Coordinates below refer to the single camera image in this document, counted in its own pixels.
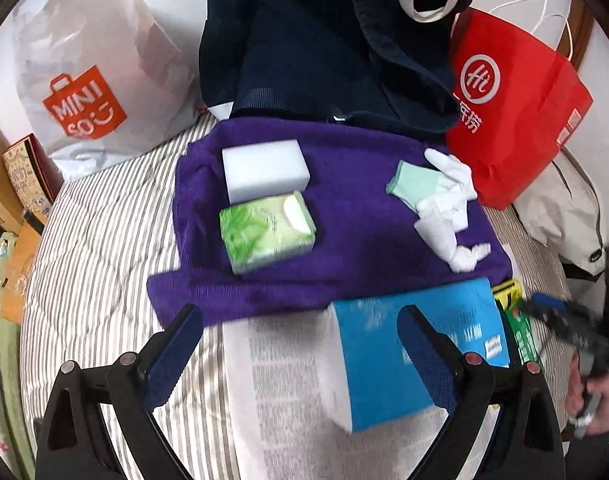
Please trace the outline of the person's right hand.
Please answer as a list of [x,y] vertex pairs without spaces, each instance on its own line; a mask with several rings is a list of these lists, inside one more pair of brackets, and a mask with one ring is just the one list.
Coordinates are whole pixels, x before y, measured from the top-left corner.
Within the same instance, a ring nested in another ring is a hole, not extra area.
[[599,436],[609,432],[609,373],[583,382],[580,374],[580,356],[574,353],[570,361],[570,374],[565,407],[572,417],[577,416],[584,406],[583,392],[600,396],[592,423],[586,429],[587,436]]

